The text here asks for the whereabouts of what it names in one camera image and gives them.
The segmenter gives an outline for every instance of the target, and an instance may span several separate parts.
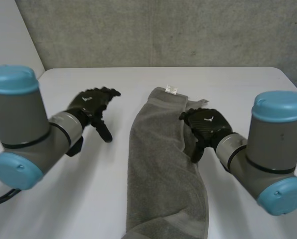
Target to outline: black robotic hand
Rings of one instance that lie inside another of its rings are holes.
[[[103,111],[114,96],[121,93],[115,89],[103,87],[80,92],[70,103],[67,112],[80,121],[82,127],[91,124],[105,142],[112,141],[112,135],[102,120]]]
[[[216,149],[223,137],[233,133],[226,119],[214,109],[190,109],[183,112],[179,119],[184,120],[198,140],[191,158],[193,163],[201,159],[206,147]]]

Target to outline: white wall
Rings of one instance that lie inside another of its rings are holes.
[[[0,0],[0,64],[29,66],[37,78],[44,72],[14,0]]]

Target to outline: towel tag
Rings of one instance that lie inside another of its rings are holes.
[[[171,93],[173,95],[176,95],[176,93],[177,93],[177,87],[167,85],[165,92],[168,92],[168,93]]]

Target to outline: white logo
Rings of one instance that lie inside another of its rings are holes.
[[[92,97],[89,97],[89,98],[83,98],[82,97],[82,99],[84,100],[84,101],[89,101],[89,100],[91,100],[91,99],[93,99]]]
[[[210,119],[204,119],[204,120],[206,120],[206,121],[213,121],[213,119],[214,119],[214,117],[212,117],[212,118],[210,118]]]

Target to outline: gray wall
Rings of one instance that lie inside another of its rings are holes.
[[[297,86],[297,0],[16,0],[44,67],[273,66]]]

